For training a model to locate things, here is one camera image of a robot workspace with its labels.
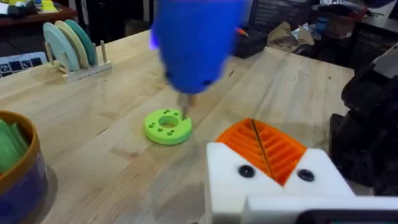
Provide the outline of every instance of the beige disc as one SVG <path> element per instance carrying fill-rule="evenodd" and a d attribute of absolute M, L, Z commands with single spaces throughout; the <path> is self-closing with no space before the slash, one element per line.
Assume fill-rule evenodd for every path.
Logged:
<path fill-rule="evenodd" d="M 67 37 L 69 43 L 72 45 L 73 49 L 75 50 L 78 58 L 79 63 L 82 68 L 88 68 L 88 59 L 86 50 L 81 43 L 79 37 L 76 35 L 75 31 L 73 31 L 68 24 L 64 23 L 63 21 L 55 22 L 55 26 L 57 26 L 61 32 Z"/>

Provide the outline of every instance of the orange grille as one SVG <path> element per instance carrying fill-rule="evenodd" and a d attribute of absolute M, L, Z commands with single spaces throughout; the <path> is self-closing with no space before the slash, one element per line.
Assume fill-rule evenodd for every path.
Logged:
<path fill-rule="evenodd" d="M 305 152 L 305 146 L 261 121 L 246 118 L 221 134 L 222 142 L 280 185 Z"/>

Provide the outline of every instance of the cable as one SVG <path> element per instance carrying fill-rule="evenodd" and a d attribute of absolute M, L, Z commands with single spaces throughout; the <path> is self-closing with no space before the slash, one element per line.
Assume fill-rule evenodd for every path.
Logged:
<path fill-rule="evenodd" d="M 7 35 L 7 34 L 5 34 L 5 33 L 3 33 L 3 37 L 6 39 L 6 42 L 12 47 L 12 48 L 14 48 L 14 49 L 16 49 L 19 53 L 26 53 L 27 51 L 26 50 L 22 50 L 22 49 L 20 49 L 18 46 L 16 46 L 15 44 L 13 44 L 12 42 L 11 42 L 11 40 L 9 39 L 9 36 Z"/>

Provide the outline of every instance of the green 3d printed part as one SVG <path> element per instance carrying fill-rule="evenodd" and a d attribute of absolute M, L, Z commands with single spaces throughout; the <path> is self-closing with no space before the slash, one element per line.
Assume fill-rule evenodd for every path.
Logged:
<path fill-rule="evenodd" d="M 192 121 L 182 120 L 181 112 L 175 109 L 162 109 L 149 114 L 144 121 L 145 135 L 163 145 L 176 145 L 189 138 Z"/>

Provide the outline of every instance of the black screw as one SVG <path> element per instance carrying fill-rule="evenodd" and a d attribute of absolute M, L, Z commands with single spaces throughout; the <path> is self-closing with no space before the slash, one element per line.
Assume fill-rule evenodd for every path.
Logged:
<path fill-rule="evenodd" d="M 302 180 L 305 180 L 307 182 L 313 182 L 315 180 L 314 174 L 306 169 L 301 169 L 297 172 L 298 177 L 300 177 Z"/>
<path fill-rule="evenodd" d="M 238 172 L 239 172 L 239 174 L 241 174 L 242 177 L 245 177 L 245 178 L 254 177 L 254 174 L 256 174 L 253 167 L 251 167 L 249 165 L 240 166 L 238 169 Z"/>

